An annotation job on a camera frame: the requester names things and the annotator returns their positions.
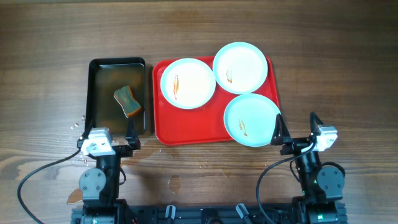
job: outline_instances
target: tray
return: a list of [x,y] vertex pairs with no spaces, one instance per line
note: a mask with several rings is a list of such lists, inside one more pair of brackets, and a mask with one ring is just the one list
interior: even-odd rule
[[91,128],[109,128],[113,136],[125,135],[129,119],[113,93],[129,85],[143,110],[132,117],[138,134],[146,127],[145,61],[139,57],[94,59],[88,67],[88,91],[85,132]]
[[[213,68],[214,56],[196,59]],[[272,63],[267,56],[266,59],[268,63],[267,79],[253,93],[268,97],[280,108]],[[169,146],[233,140],[225,130],[223,116],[227,104],[237,95],[217,85],[211,99],[203,106],[192,110],[177,108],[164,98],[160,90],[160,78],[167,66],[176,60],[178,59],[163,60],[154,67],[152,72],[157,139]]]

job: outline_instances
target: wooden table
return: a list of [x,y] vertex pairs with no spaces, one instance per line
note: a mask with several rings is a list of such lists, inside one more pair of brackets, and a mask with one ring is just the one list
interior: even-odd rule
[[[309,134],[311,111],[339,131],[321,160],[346,168],[349,223],[398,220],[397,5],[336,1],[180,1],[0,6],[0,223],[31,223],[16,189],[32,170],[76,150],[94,58],[214,55],[245,41],[273,61],[293,137]],[[130,205],[254,204],[279,147],[235,142],[167,147],[154,135],[123,161],[119,196]],[[94,161],[76,156],[39,172],[22,196],[45,223],[68,223],[70,193]],[[287,164],[261,186],[264,202],[301,189]]]

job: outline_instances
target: wood grain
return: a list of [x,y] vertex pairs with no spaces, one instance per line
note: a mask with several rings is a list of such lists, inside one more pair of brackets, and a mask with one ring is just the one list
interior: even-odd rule
[[[214,55],[250,42],[273,62],[292,136],[316,111],[339,131],[321,155],[346,168],[350,223],[398,219],[398,13],[396,2],[182,1],[0,6],[0,223],[32,223],[16,197],[32,170],[72,154],[94,58]],[[130,205],[255,203],[264,165],[278,147],[235,142],[167,147],[143,136],[123,161],[119,196]],[[34,175],[22,189],[45,223],[69,223],[68,196],[92,160],[76,156]],[[264,202],[289,202],[300,186],[283,164],[264,179]]]

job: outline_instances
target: cable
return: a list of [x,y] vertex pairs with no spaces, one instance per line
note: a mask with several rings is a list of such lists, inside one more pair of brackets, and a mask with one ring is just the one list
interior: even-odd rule
[[277,165],[279,165],[279,164],[282,164],[282,163],[284,163],[284,162],[287,162],[287,161],[291,161],[291,160],[298,159],[298,158],[303,157],[303,156],[307,155],[308,153],[312,152],[312,150],[313,150],[313,148],[315,147],[316,143],[317,143],[317,140],[316,140],[316,138],[314,138],[313,141],[312,141],[312,146],[311,146],[311,148],[310,148],[309,150],[307,150],[306,152],[304,152],[303,154],[300,154],[300,155],[298,155],[298,156],[292,156],[292,157],[289,157],[289,158],[287,158],[287,159],[282,159],[281,161],[274,163],[273,165],[271,165],[271,166],[269,166],[268,168],[266,168],[266,169],[262,172],[262,174],[260,175],[260,178],[259,178],[259,180],[257,181],[256,197],[257,197],[257,204],[259,205],[259,208],[260,208],[260,212],[265,216],[265,218],[266,218],[266,220],[267,220],[267,224],[276,224],[276,223],[274,223],[274,222],[268,217],[267,213],[264,211],[264,209],[263,209],[262,206],[261,206],[261,200],[260,200],[260,193],[259,193],[259,191],[260,191],[260,184],[261,184],[262,178],[267,174],[268,171],[270,171],[270,170],[271,170],[272,168],[274,168],[275,166],[277,166]]
[[120,182],[120,183],[119,183],[119,186],[122,185],[122,184],[124,184],[125,181],[127,180],[126,174],[124,173],[124,170],[122,169],[122,167],[120,167],[120,172],[123,174],[124,181],[123,181],[123,182]]
[[324,162],[321,166],[322,167],[323,166],[334,166],[337,169],[339,169],[341,173],[343,173],[344,178],[346,177],[346,171],[344,170],[344,168],[335,162]]
[[60,159],[60,160],[58,160],[58,161],[55,161],[55,162],[49,163],[49,164],[47,164],[47,165],[44,165],[44,166],[42,166],[42,167],[39,167],[39,168],[37,168],[36,170],[33,170],[30,174],[28,174],[26,177],[24,177],[24,178],[21,180],[21,182],[19,183],[19,185],[18,185],[18,190],[17,190],[17,195],[18,195],[19,203],[21,204],[22,208],[24,208],[25,212],[26,212],[30,217],[32,217],[33,220],[35,220],[37,223],[39,223],[39,224],[44,224],[44,223],[43,223],[42,221],[40,221],[36,216],[34,216],[33,213],[30,212],[30,210],[26,207],[26,205],[25,205],[25,203],[24,203],[24,201],[23,201],[23,199],[22,199],[22,197],[21,197],[21,189],[22,189],[22,186],[24,185],[25,181],[26,181],[29,177],[31,177],[32,175],[34,175],[34,174],[37,173],[38,171],[43,170],[43,169],[45,169],[45,168],[48,168],[48,167],[50,167],[50,166],[52,166],[52,165],[55,165],[55,164],[58,164],[58,163],[61,163],[61,162],[65,162],[65,161],[67,161],[67,160],[69,160],[69,159],[75,157],[75,155],[79,154],[79,152],[80,152],[80,149],[77,150],[77,151],[76,151],[75,153],[73,153],[72,155],[70,155],[70,156],[68,156],[68,157],[66,157],[66,158],[64,158],[64,159]]
[[296,173],[295,173],[294,170],[293,170],[293,167],[292,167],[292,163],[293,163],[293,162],[294,162],[294,160],[292,160],[292,161],[290,162],[290,164],[289,164],[290,171],[292,171],[292,174],[293,174],[294,178],[296,178],[297,182],[300,183],[299,177],[297,177]]

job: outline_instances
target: sponge scouring pad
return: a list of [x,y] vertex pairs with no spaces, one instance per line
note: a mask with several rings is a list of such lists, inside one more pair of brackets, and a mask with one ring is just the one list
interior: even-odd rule
[[137,102],[129,86],[124,86],[113,93],[116,101],[122,106],[126,117],[134,116],[142,110],[141,105]]

